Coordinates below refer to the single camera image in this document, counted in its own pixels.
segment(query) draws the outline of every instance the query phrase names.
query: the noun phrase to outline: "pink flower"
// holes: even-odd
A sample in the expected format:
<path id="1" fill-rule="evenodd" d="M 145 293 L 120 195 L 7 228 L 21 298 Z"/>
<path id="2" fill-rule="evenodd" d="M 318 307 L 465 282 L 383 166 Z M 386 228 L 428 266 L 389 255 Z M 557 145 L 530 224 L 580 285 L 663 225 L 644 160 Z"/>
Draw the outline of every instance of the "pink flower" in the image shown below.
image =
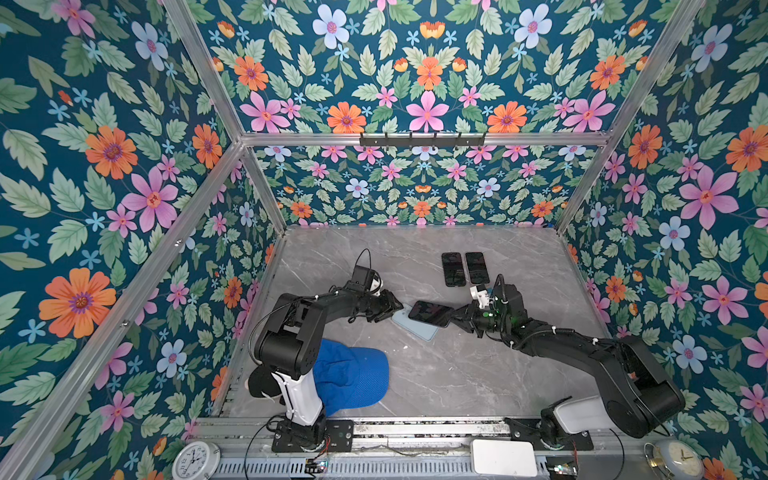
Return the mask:
<path id="1" fill-rule="evenodd" d="M 141 325 L 144 322 L 144 313 L 149 313 L 150 315 L 157 313 L 157 305 L 155 305 L 154 302 L 151 302 L 150 300 L 156 299 L 159 293 L 159 288 L 154 289 L 154 292 L 152 292 L 152 294 L 147 299 L 147 302 L 144 304 L 144 308 L 142 308 L 139 314 L 136 315 L 136 320 L 134 320 L 136 325 Z"/>
<path id="2" fill-rule="evenodd" d="M 563 98 L 563 103 L 554 106 L 555 117 L 565 118 L 566 115 L 573 113 L 574 104 L 576 100 L 568 100 L 568 97 Z"/>
<path id="3" fill-rule="evenodd" d="M 624 163 L 624 154 L 617 155 L 616 152 L 612 153 L 611 159 L 605 164 L 605 170 L 607 170 L 605 172 L 605 180 L 610 180 L 612 184 L 615 184 L 619 175 L 627 171 L 622 163 Z"/>
<path id="4" fill-rule="evenodd" d="M 704 285 L 701 287 L 701 291 L 704 292 L 704 295 L 714 299 L 704 302 L 704 310 L 707 312 L 714 312 L 717 310 L 717 318 L 723 325 L 730 323 L 731 313 L 739 318 L 747 318 L 749 316 L 746 312 L 746 308 L 744 308 L 743 305 L 736 303 L 739 300 L 744 300 L 746 298 L 746 289 L 738 286 L 729 291 L 729 286 L 728 279 L 721 276 L 717 279 L 717 290 L 711 285 Z"/>
<path id="5" fill-rule="evenodd" d="M 176 175 L 181 173 L 179 167 L 176 166 L 176 159 L 171 157 L 169 160 L 168 157 L 163 155 L 161 160 L 162 161 L 157 164 L 157 168 L 163 172 L 163 180 L 168 180 L 170 178 L 170 181 L 175 182 Z"/>
<path id="6" fill-rule="evenodd" d="M 677 280 L 673 278 L 672 286 L 664 287 L 664 291 L 670 295 L 667 302 L 672 304 L 677 303 L 677 308 L 683 308 L 685 302 L 690 301 L 690 299 L 693 298 L 690 293 L 686 292 L 686 290 L 688 290 L 688 282 L 678 283 Z"/>
<path id="7" fill-rule="evenodd" d="M 636 177 L 634 174 L 629 174 L 629 182 L 621 188 L 627 193 L 624 197 L 625 202 L 629 203 L 632 200 L 636 205 L 640 203 L 640 195 L 648 191 L 648 187 L 643 185 L 643 180 L 645 180 L 645 174 L 639 174 Z"/>
<path id="8" fill-rule="evenodd" d="M 219 234 L 219 237 L 221 237 L 221 234 L 227 231 L 227 219 L 226 217 L 221 216 L 221 212 L 218 213 L 215 217 L 211 217 L 214 219 L 214 232 Z"/>
<path id="9" fill-rule="evenodd" d="M 326 169 L 326 165 L 325 164 L 321 165 L 321 164 L 319 164 L 317 162 L 315 162 L 315 164 L 310 168 L 310 170 L 312 171 L 312 176 L 313 177 L 318 177 L 320 180 L 325 178 L 326 175 L 328 174 L 328 170 Z"/>
<path id="10" fill-rule="evenodd" d="M 678 168 L 677 172 L 683 175 L 683 182 L 688 181 L 688 177 L 690 177 L 691 180 L 696 180 L 699 176 L 699 170 L 701 170 L 703 166 L 704 164 L 699 162 L 699 155 L 696 154 L 690 159 L 688 157 L 683 157 L 683 166 Z"/>
<path id="11" fill-rule="evenodd" d="M 520 175 L 522 175 L 523 178 L 526 178 L 528 175 L 536 175 L 536 170 L 538 170 L 538 165 L 535 163 L 535 161 L 531 161 L 522 165 L 522 168 L 520 169 Z"/>
<path id="12" fill-rule="evenodd" d="M 512 163 L 518 161 L 518 158 L 520 157 L 527 157 L 528 156 L 528 145 L 506 145 L 505 148 L 507 149 L 504 154 L 502 155 L 504 158 L 510 157 L 510 160 L 512 160 Z"/>
<path id="13" fill-rule="evenodd" d="M 746 386 L 741 386 L 739 388 L 741 389 L 741 394 L 746 397 L 741 400 L 741 406 L 747 410 L 752 410 L 755 420 L 763 422 L 763 420 L 766 419 L 766 415 L 768 415 L 768 399 L 763 396 L 765 393 L 763 387 L 755 384 L 755 386 L 752 387 L 752 390 Z"/>
<path id="14" fill-rule="evenodd" d="M 293 120 L 294 118 L 301 118 L 301 113 L 299 112 L 300 108 L 301 108 L 301 105 L 294 104 L 292 98 L 289 98 L 287 101 L 284 101 L 284 100 L 280 101 L 280 113 L 288 114 L 288 120 Z"/>
<path id="15" fill-rule="evenodd" d="M 483 145 L 482 147 L 472 147 L 467 153 L 467 158 L 474 158 L 475 165 L 483 160 L 491 160 L 491 152 L 496 150 L 495 145 Z"/>
<path id="16" fill-rule="evenodd" d="M 162 227 L 170 227 L 177 215 L 176 209 L 168 202 L 176 199 L 179 190 L 173 185 L 163 187 L 163 174 L 157 167 L 152 167 L 149 170 L 149 184 L 139 174 L 132 174 L 131 182 L 141 195 L 126 195 L 123 199 L 123 205 L 134 212 L 144 211 L 139 219 L 141 231 L 152 230 L 155 217 Z"/>
<path id="17" fill-rule="evenodd" d="M 125 374 L 125 362 L 120 360 L 120 358 L 126 356 L 128 352 L 131 351 L 133 346 L 134 344 L 131 342 L 121 343 L 120 346 L 114 351 L 112 354 L 112 359 L 109 361 L 109 363 L 107 363 L 107 365 L 104 366 L 104 368 L 101 370 L 101 373 L 98 374 L 98 377 L 96 377 L 96 383 L 94 384 L 96 390 L 101 390 L 105 385 L 107 385 L 110 370 L 115 375 Z"/>
<path id="18" fill-rule="evenodd" d="M 250 127 L 253 131 L 262 131 L 266 127 L 266 131 L 276 134 L 279 132 L 278 127 L 287 128 L 290 126 L 290 122 L 285 117 L 278 115 L 280 101 L 270 100 L 265 107 L 264 99 L 255 91 L 250 92 L 250 101 L 253 105 L 242 104 L 240 110 L 249 117 L 255 117 L 250 121 Z"/>
<path id="19" fill-rule="evenodd" d="M 335 164 L 339 161 L 339 158 L 346 158 L 346 152 L 343 145 L 331 145 L 329 147 L 323 147 L 321 153 L 323 158 L 331 157 L 331 161 Z"/>
<path id="20" fill-rule="evenodd" d="M 478 93 L 477 87 L 465 88 L 462 93 L 463 95 L 458 98 L 458 101 L 464 102 L 464 108 L 467 108 L 469 105 L 478 104 L 480 94 Z"/>
<path id="21" fill-rule="evenodd" d="M 170 294 L 165 300 L 167 302 L 172 302 L 174 304 L 174 310 L 176 310 L 179 308 L 179 303 L 187 305 L 187 294 L 189 292 L 190 289 L 184 286 L 184 282 L 172 283 L 170 285 Z"/>
<path id="22" fill-rule="evenodd" d="M 99 412 L 104 417 L 104 423 L 101 424 L 101 433 L 109 430 L 114 425 L 114 430 L 119 432 L 123 428 L 123 419 L 134 415 L 134 407 L 129 406 L 134 401 L 134 394 L 129 393 L 123 398 L 123 392 L 116 392 L 112 405 L 101 407 Z"/>
<path id="23" fill-rule="evenodd" d="M 458 180 L 461 177 L 466 177 L 467 172 L 464 170 L 467 169 L 466 165 L 459 165 L 458 162 L 453 164 L 453 167 L 448 168 L 448 178 L 452 178 L 453 180 Z"/>
<path id="24" fill-rule="evenodd" d="M 757 329 L 757 338 L 760 341 L 755 340 L 751 336 L 745 336 L 741 339 L 741 343 L 753 352 L 750 358 L 746 359 L 746 364 L 752 368 L 759 369 L 768 361 L 768 329 L 761 326 Z"/>
<path id="25" fill-rule="evenodd" d="M 368 161 L 369 164 L 373 165 L 376 163 L 377 158 L 384 157 L 384 152 L 379 151 L 379 147 L 359 147 L 355 146 L 355 150 L 358 152 L 361 152 L 357 156 L 357 161 L 364 162 Z"/>
<path id="26" fill-rule="evenodd" d="M 603 126 L 603 121 L 600 117 L 610 114 L 616 108 L 614 104 L 603 105 L 603 101 L 605 101 L 605 90 L 598 92 L 592 98 L 591 103 L 587 103 L 585 99 L 579 98 L 574 105 L 576 114 L 566 118 L 563 125 L 566 127 L 576 125 L 574 131 L 585 131 L 587 127 L 592 131 L 600 130 L 600 127 Z"/>
<path id="27" fill-rule="evenodd" d="M 621 230 L 629 235 L 633 234 L 637 230 L 637 219 L 639 218 L 639 216 L 633 215 L 632 212 L 628 213 L 626 217 L 621 219 L 621 222 L 624 224 Z"/>
<path id="28" fill-rule="evenodd" d="M 594 289 L 594 292 L 592 292 L 592 301 L 594 301 L 594 307 L 598 309 L 598 312 L 600 313 L 600 318 L 603 319 L 604 322 L 610 323 L 611 316 L 608 315 L 608 312 L 606 312 L 605 309 L 611 305 L 611 299 L 608 297 L 600 298 L 600 290 Z"/>
<path id="29" fill-rule="evenodd" d="M 89 23 L 96 22 L 96 17 L 84 8 L 81 10 L 80 0 L 58 0 L 58 5 L 51 5 L 56 15 L 67 21 L 69 31 L 73 35 L 80 35 L 80 30 L 87 36 L 96 38 L 93 28 Z"/>
<path id="30" fill-rule="evenodd" d="M 445 115 L 445 113 L 448 111 L 448 105 L 435 105 L 435 94 L 432 93 L 431 90 L 427 90 L 422 94 L 421 107 L 419 107 L 417 104 L 410 104 L 406 107 L 406 110 L 408 113 L 416 117 L 411 120 L 409 130 L 416 131 L 421 127 L 424 127 L 424 133 L 426 133 L 429 131 L 429 127 L 432 127 L 433 130 L 443 129 L 442 120 L 440 120 L 438 117 Z"/>
<path id="31" fill-rule="evenodd" d="M 739 204 L 731 196 L 720 195 L 729 190 L 736 183 L 736 172 L 729 172 L 720 175 L 717 181 L 712 185 L 714 173 L 709 167 L 702 167 L 698 174 L 699 187 L 692 184 L 685 184 L 680 187 L 680 195 L 686 200 L 693 200 L 683 207 L 680 217 L 688 219 L 693 218 L 701 210 L 699 223 L 706 230 L 709 230 L 715 223 L 715 209 L 729 214 L 739 209 Z"/>
<path id="32" fill-rule="evenodd" d="M 109 224 L 109 230 L 111 232 L 120 230 L 120 236 L 123 238 L 128 236 L 129 230 L 136 230 L 136 223 L 131 221 L 136 217 L 136 212 L 125 211 L 125 206 L 123 204 L 118 205 L 117 212 L 109 210 L 107 212 L 107 217 L 112 220 L 112 223 Z"/>
<path id="33" fill-rule="evenodd" d="M 395 166 L 395 162 L 389 162 L 389 166 L 386 165 L 382 167 L 382 178 L 386 178 L 387 180 L 392 181 L 393 178 L 400 178 L 400 172 L 402 168 L 397 168 Z"/>
<path id="34" fill-rule="evenodd" d="M 379 99 L 380 107 L 383 105 L 386 105 L 387 107 L 392 107 L 392 102 L 397 101 L 394 88 L 390 88 L 389 90 L 387 90 L 386 87 L 382 87 L 382 90 L 376 94 L 376 98 Z"/>

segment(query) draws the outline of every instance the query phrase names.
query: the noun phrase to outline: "aluminum frame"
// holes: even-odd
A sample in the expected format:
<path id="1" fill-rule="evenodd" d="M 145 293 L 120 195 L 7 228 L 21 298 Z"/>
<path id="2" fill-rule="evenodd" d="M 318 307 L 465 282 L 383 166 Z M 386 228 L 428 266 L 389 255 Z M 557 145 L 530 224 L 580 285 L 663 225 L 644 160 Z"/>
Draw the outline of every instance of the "aluminum frame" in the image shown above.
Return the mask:
<path id="1" fill-rule="evenodd" d="M 128 327 L 179 254 L 179 246 L 192 234 L 242 154 L 243 146 L 235 144 L 221 156 L 219 163 L 208 174 L 155 251 L 57 382 L 38 414 L 29 422 L 24 435 L 5 454 L 0 462 L 0 478 L 26 480 L 35 473 L 38 463 L 50 451 L 82 404 L 98 373 L 109 362 Z"/>
<path id="2" fill-rule="evenodd" d="M 658 81 L 661 72 L 667 66 L 672 54 L 683 40 L 683 36 L 702 6 L 703 2 L 701 0 L 680 0 L 680 3 L 677 4 L 674 12 L 672 12 L 670 21 L 664 27 L 661 35 L 659 35 L 654 49 L 650 51 L 645 68 L 637 77 L 637 81 L 632 85 L 627 98 L 624 99 L 619 112 L 611 122 L 611 127 L 608 129 L 608 143 L 595 154 L 587 171 L 584 172 L 576 186 L 573 195 L 568 199 L 568 206 L 556 225 L 559 233 L 564 233 L 578 209 L 581 208 L 589 190 L 598 177 L 600 177 L 605 164 L 611 158 L 611 155 L 619 145 L 619 141 L 624 136 L 624 132 L 632 124 L 637 112 L 640 110 L 640 106 Z"/>

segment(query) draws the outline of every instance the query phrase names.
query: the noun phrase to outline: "black smartphone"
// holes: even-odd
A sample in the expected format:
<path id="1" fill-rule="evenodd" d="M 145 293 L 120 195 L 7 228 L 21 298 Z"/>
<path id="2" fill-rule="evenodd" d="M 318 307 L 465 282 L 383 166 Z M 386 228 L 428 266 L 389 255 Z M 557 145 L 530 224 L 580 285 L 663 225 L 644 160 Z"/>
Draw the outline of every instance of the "black smartphone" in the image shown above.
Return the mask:
<path id="1" fill-rule="evenodd" d="M 446 328 L 451 322 L 450 316 L 446 315 L 446 313 L 451 312 L 452 310 L 453 308 L 450 306 L 419 300 L 413 305 L 411 313 L 408 314 L 408 318 L 416 320 L 417 322 L 424 322 L 429 325 Z"/>
<path id="2" fill-rule="evenodd" d="M 445 252 L 442 254 L 442 274 L 445 276 L 446 286 L 464 286 L 467 279 L 464 276 L 464 262 L 459 252 Z"/>
<path id="3" fill-rule="evenodd" d="M 467 270 L 469 271 L 469 281 L 473 285 L 485 285 L 491 282 L 488 276 L 488 269 L 485 268 L 485 257 L 482 252 L 467 252 Z"/>

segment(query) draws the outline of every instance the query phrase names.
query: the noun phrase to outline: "gray marble surface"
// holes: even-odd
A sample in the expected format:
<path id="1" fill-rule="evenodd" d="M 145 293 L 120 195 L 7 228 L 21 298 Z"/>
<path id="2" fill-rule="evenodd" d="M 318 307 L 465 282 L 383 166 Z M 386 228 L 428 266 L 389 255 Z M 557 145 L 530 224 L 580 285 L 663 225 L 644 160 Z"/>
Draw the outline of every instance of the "gray marble surface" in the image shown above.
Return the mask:
<path id="1" fill-rule="evenodd" d="M 384 288 L 408 304 L 427 300 L 449 306 L 471 301 L 468 287 L 447 287 L 442 252 L 481 251 L 493 280 L 498 273 L 523 295 L 528 314 L 590 336 L 604 336 L 571 259 L 552 229 L 509 227 L 292 229 L 286 235 L 280 268 L 263 314 L 281 293 L 309 295 L 343 285 L 355 258 L 368 247 Z M 389 358 L 389 390 L 364 409 L 337 416 L 537 415 L 567 396 L 598 393 L 588 374 L 550 359 L 532 358 L 455 325 L 425 342 L 392 320 L 326 325 L 325 338 L 347 346 L 376 348 Z M 285 411 L 269 399 L 254 399 L 242 388 L 253 369 L 246 359 L 239 385 L 228 395 L 224 415 L 264 417 Z"/>

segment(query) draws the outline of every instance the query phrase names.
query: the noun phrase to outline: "black wire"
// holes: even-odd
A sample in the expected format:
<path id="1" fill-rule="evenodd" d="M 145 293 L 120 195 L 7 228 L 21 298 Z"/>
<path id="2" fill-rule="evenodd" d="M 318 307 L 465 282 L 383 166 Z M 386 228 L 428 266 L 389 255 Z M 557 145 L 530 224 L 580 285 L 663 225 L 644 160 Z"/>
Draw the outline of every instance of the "black wire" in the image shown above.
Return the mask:
<path id="1" fill-rule="evenodd" d="M 621 445 L 621 467 L 619 467 L 619 472 L 613 478 L 613 480 L 617 480 L 621 476 L 621 473 L 624 471 L 624 460 L 626 459 L 626 455 L 624 452 L 624 443 L 621 441 L 621 437 L 619 437 L 619 435 L 616 432 L 614 432 L 613 429 L 611 429 L 611 433 L 616 435 L 616 440 L 618 440 L 619 445 Z"/>

